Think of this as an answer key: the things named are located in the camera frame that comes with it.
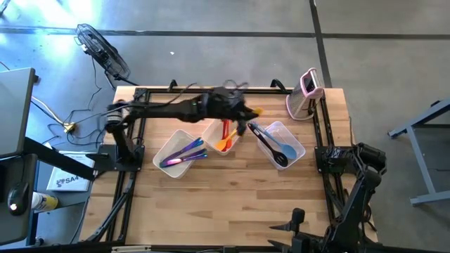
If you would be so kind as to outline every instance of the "desk fan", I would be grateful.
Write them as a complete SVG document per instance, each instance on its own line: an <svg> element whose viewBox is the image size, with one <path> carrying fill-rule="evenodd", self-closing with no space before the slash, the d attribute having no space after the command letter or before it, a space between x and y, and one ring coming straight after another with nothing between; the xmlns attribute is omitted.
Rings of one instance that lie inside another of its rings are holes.
<svg viewBox="0 0 450 253"><path fill-rule="evenodd" d="M101 36L97 30L88 24L80 24L75 32L77 33L75 37L77 44L105 70L108 81L108 74L110 74L116 80L138 86L138 84L128 80L131 71L117 49Z"/></svg>

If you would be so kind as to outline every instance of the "clear plastic container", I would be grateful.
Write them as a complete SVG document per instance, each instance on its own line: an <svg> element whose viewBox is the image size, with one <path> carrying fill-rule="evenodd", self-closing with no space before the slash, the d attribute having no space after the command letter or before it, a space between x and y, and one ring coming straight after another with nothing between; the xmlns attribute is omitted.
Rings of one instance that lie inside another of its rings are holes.
<svg viewBox="0 0 450 253"><path fill-rule="evenodd" d="M269 134L271 134L277 141L291 145L297 152L297 158L293 160L288 159L288 165L286 167L282 167L281 165L275 162L274 156L272 155L270 149L266 147L263 144L263 142L261 142L258 139L259 148L264 152L264 154L266 154L266 156L269 158L269 160L272 162L272 164L275 166L277 170L287 169L290 165L294 164L306 153L306 150L304 149L303 145L299 141L297 141L297 139L290 133L290 131L286 128L286 126L283 125L283 123L278 121L274 122L270 126L266 127L266 131L269 132ZM275 142L273 142L265 134L262 133L262 135L274 150L281 152L281 148Z"/></svg>
<svg viewBox="0 0 450 253"><path fill-rule="evenodd" d="M229 127L229 134L231 134L234 129L238 126L238 122L230 122ZM202 139L208 144L209 147L211 147L213 150L215 150L220 155L227 155L230 150L234 147L236 142L239 139L238 134L236 134L231 139L231 147L227 149L225 152L222 152L221 150L216 149L216 144L222 139L222 130L224 129L224 123L220 119L215 119L212 121L212 123L206 128L206 130L202 134Z"/></svg>
<svg viewBox="0 0 450 253"><path fill-rule="evenodd" d="M181 162L174 166L165 167L165 168L161 168L160 163L169 155L171 155L177 151L180 151L187 145L191 144L195 139L196 138L194 138L192 135L188 134L187 132L185 132L183 130L176 130L174 132L174 134L172 134L170 139L163 145L163 147L160 149L160 151L158 151L157 154L154 156L153 164L156 167L158 167L158 169L162 170L164 173L169 175L170 177L172 177L174 179L180 179L181 177L184 176L184 174L192 166L192 164L195 162L195 160ZM193 148L192 150L189 150L187 153L184 153L181 156L198 151L198 150L202 149L202 146L203 145L201 145L200 147Z"/></svg>

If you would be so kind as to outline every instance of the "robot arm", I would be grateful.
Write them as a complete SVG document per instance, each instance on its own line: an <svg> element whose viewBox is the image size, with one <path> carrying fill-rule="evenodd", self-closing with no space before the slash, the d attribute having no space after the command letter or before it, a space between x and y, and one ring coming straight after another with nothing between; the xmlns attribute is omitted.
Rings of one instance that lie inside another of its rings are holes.
<svg viewBox="0 0 450 253"><path fill-rule="evenodd" d="M125 105L116 103L109 110ZM254 110L245 106L243 94L237 90L230 91L224 87L214 88L192 99L179 103L146 103L132 101L127 103L129 114L122 119L121 112L111 112L106 130L123 128L125 123L132 123L141 118L176 118L183 122L196 123L202 119L230 119L238 121L238 135L243 135L247 121L258 117Z"/></svg>

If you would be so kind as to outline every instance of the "black spatula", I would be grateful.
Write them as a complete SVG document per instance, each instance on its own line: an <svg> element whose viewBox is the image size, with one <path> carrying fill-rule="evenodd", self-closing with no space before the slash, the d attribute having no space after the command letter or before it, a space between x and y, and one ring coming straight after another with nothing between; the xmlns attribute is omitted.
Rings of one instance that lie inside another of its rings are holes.
<svg viewBox="0 0 450 253"><path fill-rule="evenodd" d="M250 123L247 123L247 126L252 131L252 133L254 133L255 136L258 137L258 139L261 140L268 149L270 149L272 155L274 156L275 162L282 167L286 167L288 165L288 158L283 153L274 150L266 141L266 139L261 135L261 132L259 132L258 129L256 129Z"/></svg>

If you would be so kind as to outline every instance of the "gray concrete floor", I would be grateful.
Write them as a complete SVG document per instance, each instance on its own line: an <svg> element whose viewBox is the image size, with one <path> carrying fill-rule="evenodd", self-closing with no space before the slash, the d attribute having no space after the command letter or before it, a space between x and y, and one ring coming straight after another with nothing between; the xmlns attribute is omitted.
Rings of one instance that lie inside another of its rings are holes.
<svg viewBox="0 0 450 253"><path fill-rule="evenodd" d="M317 1L317 6L323 32L445 34L450 29L450 2L443 0ZM4 15L2 26L73 28L87 22L110 30L314 31L305 0L12 0ZM315 39L107 39L131 68L131 80L146 85L167 85L171 79L182 84L220 85L225 79L235 79L266 86L278 78L286 86L294 86L309 67L320 70ZM372 201L380 241L391 246L449 251L450 202L422 207L409 204L409 198L425 194L426 187L407 137L393 141L386 133L436 100L450 96L450 41L326 39L324 44L333 86L345 90L357 140L387 153L388 172ZM10 68L36 68L41 81L33 95L61 117L85 108L96 90L91 59L72 36L0 34L0 61ZM104 110L113 99L99 66L97 75L97 84L103 89L94 99L93 112L79 113L75 119ZM27 135L37 141L52 137L46 128L49 123L49 118L32 107ZM95 120L84 122L77 135L95 128ZM60 129L55 131L63 135ZM62 143L58 145L61 149L93 148L63 142L64 138L52 141ZM448 182L449 177L450 173L440 172L437 180ZM82 205L76 205L40 215L38 235L50 245L68 243L81 210ZM54 226L55 222L64 226Z"/></svg>

